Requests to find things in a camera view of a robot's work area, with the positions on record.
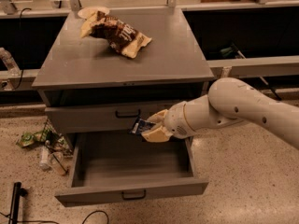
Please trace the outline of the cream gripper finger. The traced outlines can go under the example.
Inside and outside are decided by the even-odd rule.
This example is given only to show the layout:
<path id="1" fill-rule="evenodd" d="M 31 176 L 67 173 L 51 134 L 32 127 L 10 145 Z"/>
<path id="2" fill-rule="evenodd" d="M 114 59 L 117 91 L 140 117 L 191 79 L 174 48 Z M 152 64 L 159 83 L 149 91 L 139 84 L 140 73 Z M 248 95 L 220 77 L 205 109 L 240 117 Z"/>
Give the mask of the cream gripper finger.
<path id="1" fill-rule="evenodd" d="M 148 122 L 152 122 L 152 123 L 160 123 L 160 122 L 163 122 L 164 121 L 164 117 L 165 115 L 167 114 L 168 110 L 167 109 L 164 109 L 164 110 L 161 110 L 155 114 L 153 114 L 152 116 L 148 117 L 147 118 L 147 121 Z"/>
<path id="2" fill-rule="evenodd" d="M 169 132 L 163 125 L 155 125 L 151 129 L 142 132 L 141 135 L 147 142 L 162 143 L 167 142 L 172 136 L 172 133 Z"/>

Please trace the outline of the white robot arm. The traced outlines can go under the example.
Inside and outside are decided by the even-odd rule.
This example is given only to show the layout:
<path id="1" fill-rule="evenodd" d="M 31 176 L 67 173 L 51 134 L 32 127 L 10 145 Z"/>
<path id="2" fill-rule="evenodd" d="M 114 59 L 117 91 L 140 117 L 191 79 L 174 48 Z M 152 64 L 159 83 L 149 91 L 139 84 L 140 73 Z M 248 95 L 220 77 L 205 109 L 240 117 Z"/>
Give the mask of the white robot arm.
<path id="1" fill-rule="evenodd" d="M 172 136 L 185 139 L 204 128 L 218 129 L 249 121 L 299 148 L 299 108 L 271 99 L 232 77 L 218 79 L 208 94 L 175 104 L 148 121 L 155 125 L 141 135 L 151 143 L 166 142 Z"/>

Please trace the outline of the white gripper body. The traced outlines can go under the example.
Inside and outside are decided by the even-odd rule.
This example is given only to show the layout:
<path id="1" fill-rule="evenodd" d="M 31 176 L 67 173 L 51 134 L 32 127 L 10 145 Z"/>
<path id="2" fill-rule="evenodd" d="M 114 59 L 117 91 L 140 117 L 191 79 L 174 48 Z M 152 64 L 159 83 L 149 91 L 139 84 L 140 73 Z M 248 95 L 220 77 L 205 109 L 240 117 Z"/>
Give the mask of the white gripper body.
<path id="1" fill-rule="evenodd" d="M 164 116 L 164 127 L 176 138 L 186 138 L 188 127 L 184 117 L 184 106 L 186 102 L 181 102 L 171 106 Z"/>

